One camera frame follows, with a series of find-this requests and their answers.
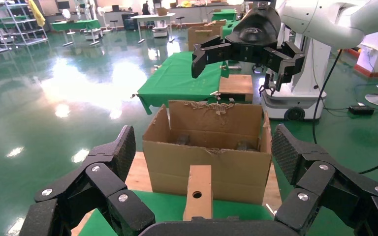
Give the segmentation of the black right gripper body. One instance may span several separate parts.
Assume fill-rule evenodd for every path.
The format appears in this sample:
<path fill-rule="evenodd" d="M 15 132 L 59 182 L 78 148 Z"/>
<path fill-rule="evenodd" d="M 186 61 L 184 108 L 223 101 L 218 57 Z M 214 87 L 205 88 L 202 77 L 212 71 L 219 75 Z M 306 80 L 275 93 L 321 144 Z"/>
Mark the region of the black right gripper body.
<path fill-rule="evenodd" d="M 281 28 L 281 19 L 277 10 L 271 6 L 255 7 L 225 37 L 225 43 L 231 44 L 229 59 L 235 61 L 264 64 L 268 51 L 275 50 Z"/>

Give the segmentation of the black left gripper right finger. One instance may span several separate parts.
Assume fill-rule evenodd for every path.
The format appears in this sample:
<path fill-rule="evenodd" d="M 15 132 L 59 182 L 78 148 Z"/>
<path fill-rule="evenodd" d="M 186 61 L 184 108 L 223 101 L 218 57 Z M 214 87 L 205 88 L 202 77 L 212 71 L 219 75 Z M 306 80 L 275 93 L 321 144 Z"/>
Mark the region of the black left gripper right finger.
<path fill-rule="evenodd" d="M 275 221 L 295 235 L 307 233 L 322 207 L 333 211 L 356 236 L 378 236 L 378 182 L 339 164 L 321 146 L 276 126 L 272 155 L 293 190 Z"/>

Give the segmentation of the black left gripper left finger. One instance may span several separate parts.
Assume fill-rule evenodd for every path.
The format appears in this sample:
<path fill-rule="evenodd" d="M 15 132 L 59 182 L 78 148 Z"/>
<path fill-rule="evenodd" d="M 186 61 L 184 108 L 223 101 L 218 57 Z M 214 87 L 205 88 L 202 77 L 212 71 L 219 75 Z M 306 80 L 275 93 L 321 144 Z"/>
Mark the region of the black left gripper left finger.
<path fill-rule="evenodd" d="M 98 209 L 119 236 L 137 236 L 154 224 L 154 213 L 125 181 L 136 153 L 132 126 L 116 140 L 94 147 L 72 172 L 36 192 L 22 236 L 69 236 L 84 216 Z"/>

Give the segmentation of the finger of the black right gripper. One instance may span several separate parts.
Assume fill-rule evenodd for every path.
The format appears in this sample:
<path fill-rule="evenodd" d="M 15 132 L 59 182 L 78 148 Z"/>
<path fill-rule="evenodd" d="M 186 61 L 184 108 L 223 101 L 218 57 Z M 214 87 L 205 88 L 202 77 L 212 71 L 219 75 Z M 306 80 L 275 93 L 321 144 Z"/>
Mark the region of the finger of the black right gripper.
<path fill-rule="evenodd" d="M 280 91 L 282 84 L 290 83 L 292 76 L 302 71 L 305 54 L 292 41 L 276 49 L 266 47 L 264 54 L 264 66 L 272 71 L 265 77 L 264 89 Z"/>
<path fill-rule="evenodd" d="M 206 41 L 194 44 L 192 53 L 191 76 L 196 79 L 206 65 L 230 59 L 232 45 L 225 43 L 219 35 L 212 36 Z"/>

